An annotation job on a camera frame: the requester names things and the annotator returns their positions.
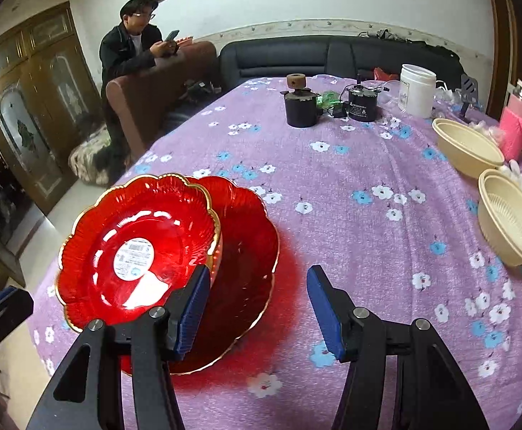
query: person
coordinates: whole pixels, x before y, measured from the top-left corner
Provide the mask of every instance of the person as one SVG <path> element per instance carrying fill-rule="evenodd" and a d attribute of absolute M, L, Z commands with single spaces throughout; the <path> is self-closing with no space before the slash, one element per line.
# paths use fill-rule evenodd
<path fill-rule="evenodd" d="M 116 182 L 125 172 L 125 158 L 130 153 L 119 117 L 108 102 L 105 87 L 116 77 L 132 74 L 155 66 L 155 59 L 172 56 L 177 52 L 175 41 L 162 41 L 159 29 L 150 24 L 155 0 L 130 0 L 120 10 L 121 22 L 101 41 L 100 60 L 101 101 L 111 142 L 94 156 L 97 169 L 107 169 L 109 184 Z"/>

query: table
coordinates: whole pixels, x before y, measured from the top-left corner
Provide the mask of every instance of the table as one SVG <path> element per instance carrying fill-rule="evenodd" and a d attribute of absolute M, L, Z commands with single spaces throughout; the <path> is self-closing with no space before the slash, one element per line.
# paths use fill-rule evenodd
<path fill-rule="evenodd" d="M 349 83 L 308 79 L 319 92 Z M 215 365 L 174 377 L 186 428 L 330 428 L 348 365 L 326 350 L 310 306 L 313 264 L 382 319 L 429 319 L 490 428 L 510 428 L 522 412 L 522 270 L 508 278 L 483 239 L 476 182 L 439 153 L 430 121 L 399 112 L 395 102 L 374 124 L 323 117 L 295 129 L 285 120 L 285 88 L 271 78 L 241 85 L 159 139 L 120 181 L 222 175 L 263 197 L 280 234 L 273 298 L 259 324 Z M 29 319 L 51 374 L 76 337 L 55 296 L 56 272 L 54 261 Z M 394 360 L 386 373 L 392 402 Z M 123 389 L 126 427 L 135 428 L 125 376 Z M 386 405 L 379 428 L 391 419 Z"/>

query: brown sofa arm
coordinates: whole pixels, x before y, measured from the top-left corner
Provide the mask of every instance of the brown sofa arm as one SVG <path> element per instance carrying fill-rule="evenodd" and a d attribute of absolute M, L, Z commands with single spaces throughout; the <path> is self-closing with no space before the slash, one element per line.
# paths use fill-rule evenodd
<path fill-rule="evenodd" d="M 217 52 L 211 42 L 180 48 L 157 66 L 108 82 L 108 101 L 118 115 L 134 159 L 158 138 L 167 112 L 185 92 L 185 82 L 211 77 Z"/>

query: pink thermos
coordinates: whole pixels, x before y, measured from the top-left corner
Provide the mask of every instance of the pink thermos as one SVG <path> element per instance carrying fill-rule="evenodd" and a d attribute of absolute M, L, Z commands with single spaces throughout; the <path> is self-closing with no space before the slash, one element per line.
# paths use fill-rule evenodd
<path fill-rule="evenodd" d="M 502 111 L 500 129 L 506 135 L 500 150 L 506 161 L 517 160 L 522 153 L 522 81 L 509 95 L 508 105 Z"/>

